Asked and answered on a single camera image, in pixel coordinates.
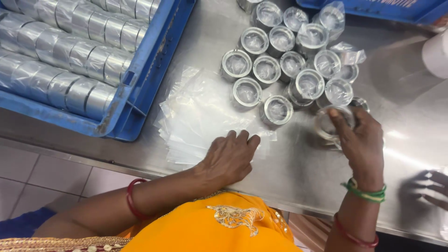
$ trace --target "bangle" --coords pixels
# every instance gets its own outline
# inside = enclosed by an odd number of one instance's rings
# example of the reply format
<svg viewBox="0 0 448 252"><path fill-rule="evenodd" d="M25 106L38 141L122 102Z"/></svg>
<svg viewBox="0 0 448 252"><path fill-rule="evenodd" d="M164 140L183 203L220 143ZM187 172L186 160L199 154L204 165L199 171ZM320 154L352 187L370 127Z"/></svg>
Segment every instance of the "bangle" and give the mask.
<svg viewBox="0 0 448 252"><path fill-rule="evenodd" d="M134 201L132 200L132 190L134 188L134 184L137 182L146 182L145 179L142 178L136 178L134 179L129 185L128 190L126 192L126 201L128 202L129 209L131 210L132 214L139 220L144 221L148 219L148 216L144 215L140 211L138 211L134 206Z"/></svg>
<svg viewBox="0 0 448 252"><path fill-rule="evenodd" d="M381 191L377 191L377 192L365 192L365 191L361 191L358 189L358 182L354 179L351 178L349 179L349 181L347 183L341 183L341 185L345 188L347 188L347 190L349 190L350 192L354 193L355 195L368 200L370 202L374 202L374 203L382 203L384 202L386 199L386 185L384 185L383 189Z"/></svg>
<svg viewBox="0 0 448 252"><path fill-rule="evenodd" d="M378 235L375 234L375 240L372 243L360 240L353 235L349 234L347 231L345 231L342 224L339 222L339 219L337 217L337 213L334 216L334 223L336 224L337 229L342 233L343 236L348 238L351 242L355 243L356 245L362 247L362 248L375 248L379 243Z"/></svg>

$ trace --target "red bangle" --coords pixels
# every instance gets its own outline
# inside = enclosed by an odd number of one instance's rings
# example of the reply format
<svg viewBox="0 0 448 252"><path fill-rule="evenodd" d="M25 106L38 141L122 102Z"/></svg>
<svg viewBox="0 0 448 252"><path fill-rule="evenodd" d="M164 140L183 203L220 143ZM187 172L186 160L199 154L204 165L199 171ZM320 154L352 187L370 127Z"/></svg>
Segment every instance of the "red bangle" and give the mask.
<svg viewBox="0 0 448 252"><path fill-rule="evenodd" d="M336 224L337 229L339 229L339 231L343 234L343 236L348 238L351 242L355 243L356 245L358 245L362 248L375 248L378 245L379 238L376 234L375 234L375 240L372 243L369 243L369 242L360 240L360 239L354 237L353 235L349 234L347 231L345 231L344 227L338 220L337 213L334 216L334 222Z"/></svg>
<svg viewBox="0 0 448 252"><path fill-rule="evenodd" d="M134 179L129 185L128 190L126 192L126 201L128 202L129 209L131 210L132 214L137 217L137 219L144 221L148 219L148 216L144 215L143 213L139 212L135 206L134 201L132 200L132 190L134 188L134 184L137 182L146 182L145 179L142 178L136 178Z"/></svg>

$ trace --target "blue plastic crate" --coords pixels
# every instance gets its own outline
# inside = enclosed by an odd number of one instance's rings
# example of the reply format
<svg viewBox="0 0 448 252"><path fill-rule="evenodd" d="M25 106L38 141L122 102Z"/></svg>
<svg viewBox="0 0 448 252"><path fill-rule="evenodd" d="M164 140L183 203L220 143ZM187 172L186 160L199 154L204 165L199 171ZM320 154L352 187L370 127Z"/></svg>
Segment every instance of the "blue plastic crate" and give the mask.
<svg viewBox="0 0 448 252"><path fill-rule="evenodd" d="M296 0L305 8L322 9L334 0ZM448 13L448 0L342 0L348 14L429 25Z"/></svg>
<svg viewBox="0 0 448 252"><path fill-rule="evenodd" d="M0 108L88 136L134 141L140 134L195 3L196 0L161 2L101 122L4 91L0 91Z"/></svg>

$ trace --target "person's hand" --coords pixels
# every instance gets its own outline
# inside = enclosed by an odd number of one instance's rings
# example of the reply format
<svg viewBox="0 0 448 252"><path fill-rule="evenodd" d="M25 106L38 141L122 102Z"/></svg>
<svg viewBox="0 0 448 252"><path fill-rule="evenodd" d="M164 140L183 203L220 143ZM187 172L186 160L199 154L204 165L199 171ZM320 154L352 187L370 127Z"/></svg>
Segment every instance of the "person's hand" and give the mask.
<svg viewBox="0 0 448 252"><path fill-rule="evenodd" d="M429 179L442 185L442 186L430 185L427 188L434 190L434 191L441 193L448 197L448 176L443 173L437 172L437 171L431 171L430 173L432 174L432 176ZM448 211L448 202L435 199L435 198L433 198L429 195L425 195L425 194L423 195L423 197L427 201L431 202L432 204L439 206L440 208Z"/></svg>
<svg viewBox="0 0 448 252"><path fill-rule="evenodd" d="M383 130L369 113L361 108L352 108L357 126L352 130L342 114L329 109L340 138L342 152L349 160L353 178L362 191L380 191L384 186Z"/></svg>
<svg viewBox="0 0 448 252"><path fill-rule="evenodd" d="M260 137L242 130L237 137L234 130L227 137L216 138L203 161L195 168L211 192L243 180L251 171L250 161L260 144Z"/></svg>

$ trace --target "stainless steel table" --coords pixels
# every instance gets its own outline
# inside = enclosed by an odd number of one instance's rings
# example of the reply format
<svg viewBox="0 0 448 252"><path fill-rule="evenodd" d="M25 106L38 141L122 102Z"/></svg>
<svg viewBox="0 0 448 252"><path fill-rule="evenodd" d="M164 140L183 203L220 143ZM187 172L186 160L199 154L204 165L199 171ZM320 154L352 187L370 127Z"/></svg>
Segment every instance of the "stainless steel table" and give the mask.
<svg viewBox="0 0 448 252"><path fill-rule="evenodd" d="M0 110L0 144L84 162L129 174L156 178L175 172L167 150L152 126L182 66L218 72L223 54L235 48L249 16L235 1L199 1L191 14L170 67L134 143L91 138L7 110ZM421 60L430 35L381 20L348 17L339 40L366 49L353 84L365 98L385 132L387 201L381 206L378 230L443 246L440 211L413 197L413 180L427 169L448 165L448 82L432 77ZM272 87L281 88L281 83ZM343 154L323 148L313 132L313 115L295 112L278 129L269 158L254 162L252 173L231 189L260 196L283 210L330 218L351 177Z"/></svg>

